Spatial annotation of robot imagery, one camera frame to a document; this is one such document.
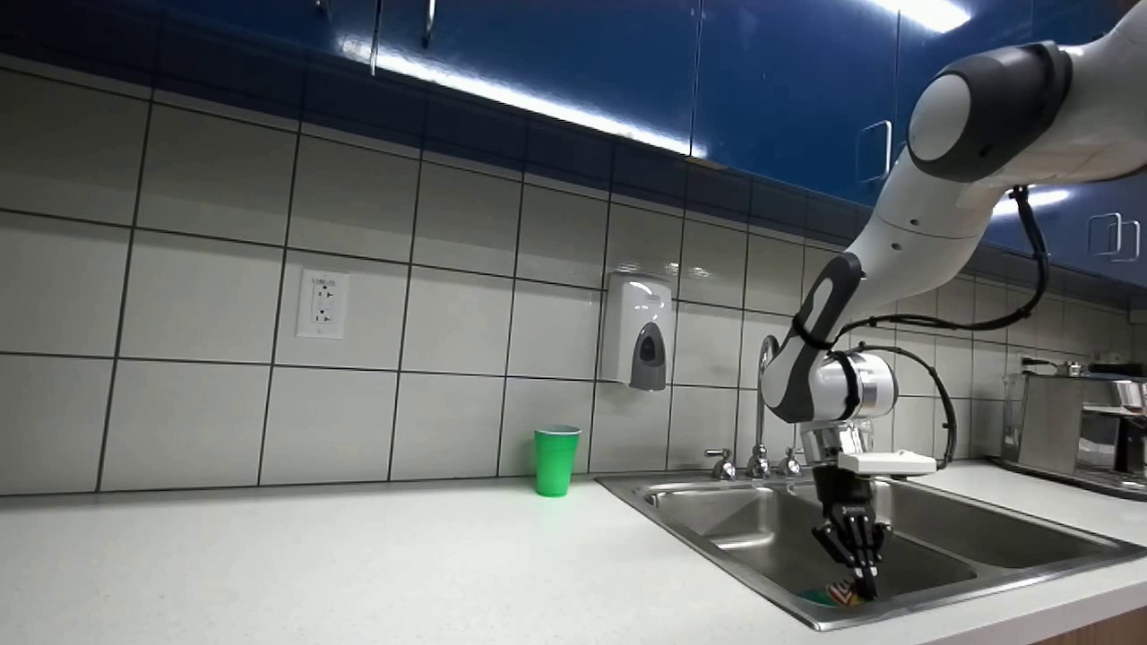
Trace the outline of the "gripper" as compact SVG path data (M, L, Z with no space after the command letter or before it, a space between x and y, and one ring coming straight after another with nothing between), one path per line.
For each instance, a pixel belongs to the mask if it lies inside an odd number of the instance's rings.
M877 564L892 527L875 521L872 477L837 466L816 466L816 498L824 522L811 529L816 543L844 567L868 603L877 598Z

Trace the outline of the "chip packet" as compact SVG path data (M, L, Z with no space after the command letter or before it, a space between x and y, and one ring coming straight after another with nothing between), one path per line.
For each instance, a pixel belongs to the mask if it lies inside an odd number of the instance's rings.
M837 580L837 582L799 592L799 597L807 603L832 608L856 607L868 603L868 599L860 591L857 580Z

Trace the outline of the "stainless steel sink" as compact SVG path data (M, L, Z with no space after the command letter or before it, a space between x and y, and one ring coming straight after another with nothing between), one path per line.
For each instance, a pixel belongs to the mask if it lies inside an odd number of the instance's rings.
M877 519L892 527L877 564L877 598L833 604L845 569L816 541L812 477L713 480L703 473L604 475L599 481L651 522L816 632L1126 564L1147 547L921 483L877 480Z

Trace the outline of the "chrome tap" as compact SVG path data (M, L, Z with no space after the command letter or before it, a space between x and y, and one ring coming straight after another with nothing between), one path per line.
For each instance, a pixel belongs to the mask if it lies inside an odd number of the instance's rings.
M767 407L765 401L763 401L763 371L768 367L768 364L772 359L774 359L778 352L778 340L773 335L766 335L759 348L756 370L756 417L754 423L755 441L748 461L746 463L746 469L743 469L743 475L749 477L749 480L767 480L767 477L773 477L773 467L768 459L768 449L763 440L766 413L771 412L771 409ZM729 449L707 449L704 454L718 459L712 466L710 477L713 477L713 480L717 481L738 480L738 473L740 473L740 471L738 471L738 466L735 466L732 460L732 451ZM786 450L785 458L780 461L779 469L780 477L786 477L786 480L798 480L799 477L803 477L804 469L799 466L795 458L794 448L789 446Z

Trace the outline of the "stainless steel coffee machine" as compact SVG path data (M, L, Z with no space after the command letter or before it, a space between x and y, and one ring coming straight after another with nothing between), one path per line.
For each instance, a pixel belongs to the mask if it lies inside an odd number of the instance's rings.
M1147 365L1024 357L1005 403L1004 469L1147 503Z

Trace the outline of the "white soap dispenser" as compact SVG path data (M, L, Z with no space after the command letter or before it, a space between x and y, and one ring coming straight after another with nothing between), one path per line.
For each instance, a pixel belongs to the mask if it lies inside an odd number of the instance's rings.
M599 379L635 391L664 391L673 334L668 282L640 273L611 273L599 342Z

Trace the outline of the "green plastic cup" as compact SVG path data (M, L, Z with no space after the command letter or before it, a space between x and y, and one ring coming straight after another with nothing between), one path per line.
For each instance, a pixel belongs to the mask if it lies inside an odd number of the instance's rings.
M582 429L549 426L535 430L535 490L544 497L568 494Z

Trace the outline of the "blue cabinet door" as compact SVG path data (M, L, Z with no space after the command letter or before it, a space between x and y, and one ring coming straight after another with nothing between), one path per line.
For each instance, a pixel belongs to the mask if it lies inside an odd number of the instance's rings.
M702 0L384 0L372 65L529 112L694 151Z
M157 0L184 21L356 63L375 44L379 0Z
M931 79L951 62L1011 45L1091 42L1110 32L1136 0L906 0L897 60L894 156L907 142L910 115ZM1115 275L1123 262L1087 252L1087 220L1098 185L1032 186L1030 204L1058 265Z
M855 139L894 122L898 40L885 0L703 0L694 156L873 205Z

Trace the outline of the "blue wall cabinet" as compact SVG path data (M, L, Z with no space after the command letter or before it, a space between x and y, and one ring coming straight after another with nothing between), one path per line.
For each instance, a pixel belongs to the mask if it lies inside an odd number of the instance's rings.
M1094 40L1136 0L154 0L266 37L872 205L927 81Z

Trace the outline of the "white wall socket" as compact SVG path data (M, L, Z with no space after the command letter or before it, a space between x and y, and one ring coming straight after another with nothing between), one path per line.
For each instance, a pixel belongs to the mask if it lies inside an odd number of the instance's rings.
M349 274L301 270L295 336L341 341L348 322Z

